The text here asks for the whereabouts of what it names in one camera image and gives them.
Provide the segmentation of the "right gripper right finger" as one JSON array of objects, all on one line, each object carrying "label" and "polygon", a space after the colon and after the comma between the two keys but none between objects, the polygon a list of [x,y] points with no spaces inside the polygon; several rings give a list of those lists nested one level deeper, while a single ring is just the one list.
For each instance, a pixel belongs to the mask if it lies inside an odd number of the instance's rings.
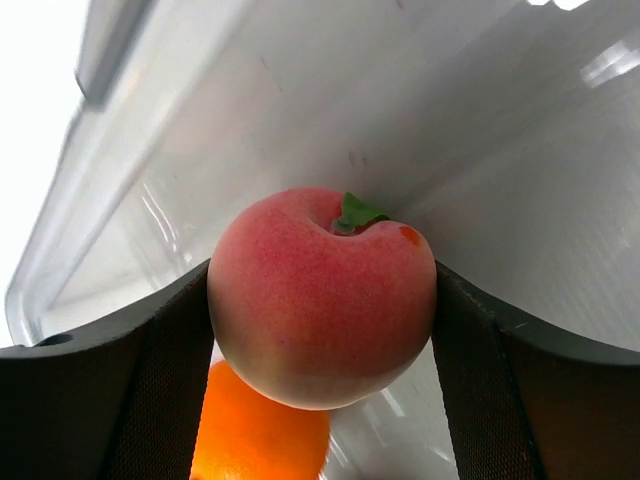
[{"label": "right gripper right finger", "polygon": [[432,334],[463,479],[635,479],[639,355],[437,269]]}]

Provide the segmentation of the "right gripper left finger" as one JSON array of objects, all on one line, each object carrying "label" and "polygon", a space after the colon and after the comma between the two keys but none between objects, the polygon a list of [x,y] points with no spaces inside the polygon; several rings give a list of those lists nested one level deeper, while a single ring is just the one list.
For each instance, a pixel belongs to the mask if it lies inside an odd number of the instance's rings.
[{"label": "right gripper left finger", "polygon": [[2,477],[188,478],[214,340],[206,275],[3,349]]}]

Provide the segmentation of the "peach fruit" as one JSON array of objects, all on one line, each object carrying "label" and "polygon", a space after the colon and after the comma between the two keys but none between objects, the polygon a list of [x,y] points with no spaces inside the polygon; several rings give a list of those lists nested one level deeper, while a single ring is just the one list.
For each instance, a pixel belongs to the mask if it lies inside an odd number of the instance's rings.
[{"label": "peach fruit", "polygon": [[259,393],[310,410],[386,388],[424,349],[436,266],[416,229],[339,230],[344,196],[307,187],[251,205],[218,240],[207,288],[215,339]]}]

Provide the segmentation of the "orange fruit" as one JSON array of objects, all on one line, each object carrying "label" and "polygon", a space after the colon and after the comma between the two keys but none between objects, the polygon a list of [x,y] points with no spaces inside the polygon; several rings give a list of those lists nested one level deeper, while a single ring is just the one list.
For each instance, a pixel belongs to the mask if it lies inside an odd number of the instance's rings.
[{"label": "orange fruit", "polygon": [[317,479],[329,439],[327,411],[268,399],[221,360],[208,372],[190,477]]}]

